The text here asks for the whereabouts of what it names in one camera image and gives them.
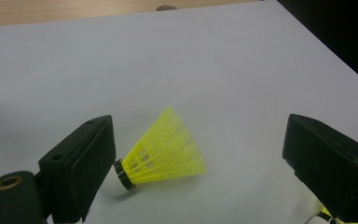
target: black band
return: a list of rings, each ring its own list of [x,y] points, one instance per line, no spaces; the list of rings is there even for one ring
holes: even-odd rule
[[[318,217],[323,218],[323,219],[326,220],[328,223],[336,224],[336,221],[335,221],[332,217],[330,217],[329,215],[327,215],[327,214],[324,213],[324,212],[320,212],[320,213],[318,214]]]
[[[116,174],[118,176],[118,179],[120,179],[120,181],[123,184],[123,186],[127,190],[135,188],[135,185],[132,184],[132,182],[130,181],[129,177],[127,176],[127,173],[124,171],[123,165],[121,165],[121,160],[115,161],[115,163],[113,163],[113,165],[115,166],[115,170],[116,170]]]

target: black plastic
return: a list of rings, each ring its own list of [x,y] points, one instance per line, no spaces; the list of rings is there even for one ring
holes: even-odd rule
[[[0,223],[41,224],[45,220],[39,192],[31,172],[0,177]]]
[[[40,182],[52,190],[54,222],[85,220],[115,158],[112,118],[103,116],[81,125],[39,161]]]
[[[358,222],[358,143],[316,119],[290,115],[283,157],[333,217]]]
[[[135,185],[131,182],[130,178],[127,176],[127,173],[124,171],[123,165],[121,164],[121,160],[115,161],[114,167],[118,179],[121,181],[123,186],[127,190],[135,188]]]
[[[54,192],[49,185],[44,182],[42,174],[39,172],[35,176],[37,188],[39,190],[39,197],[43,207],[43,217],[48,218],[54,206]]]

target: yellow shuttlecock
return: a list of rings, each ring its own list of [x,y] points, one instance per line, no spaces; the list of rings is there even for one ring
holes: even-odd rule
[[[331,217],[331,214],[329,213],[329,211],[327,210],[326,207],[323,207],[323,208],[322,208],[321,213],[326,214],[326,215],[328,215],[328,216]],[[309,224],[310,224],[310,223],[312,223],[312,224],[313,224],[313,223],[315,223],[315,224],[316,224],[316,223],[318,223],[318,224],[319,224],[319,223],[328,223],[327,221],[324,222],[321,218],[320,218],[321,221],[319,221],[319,222],[316,221],[316,220],[317,220],[317,219],[315,219],[315,220],[312,219],[312,220],[311,220],[310,222],[308,222],[308,223],[309,223]],[[337,223],[337,224],[355,224],[355,223],[343,222],[343,221],[340,221],[340,220],[336,220],[335,223]]]
[[[205,165],[188,129],[167,107],[114,169],[103,188],[118,196],[137,184],[203,173]]]

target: white table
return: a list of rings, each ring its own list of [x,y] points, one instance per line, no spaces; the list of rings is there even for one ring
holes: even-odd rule
[[[123,158],[167,105],[207,173],[100,191],[87,223],[304,223],[318,204],[282,159],[289,114],[358,141],[358,76],[274,1],[0,27],[0,175],[105,114]]]

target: shuttlecock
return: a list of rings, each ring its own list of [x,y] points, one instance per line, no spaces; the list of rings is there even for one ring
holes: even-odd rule
[[[205,165],[197,144],[167,107],[124,160],[114,163],[103,189],[119,196],[137,184],[203,172]]]

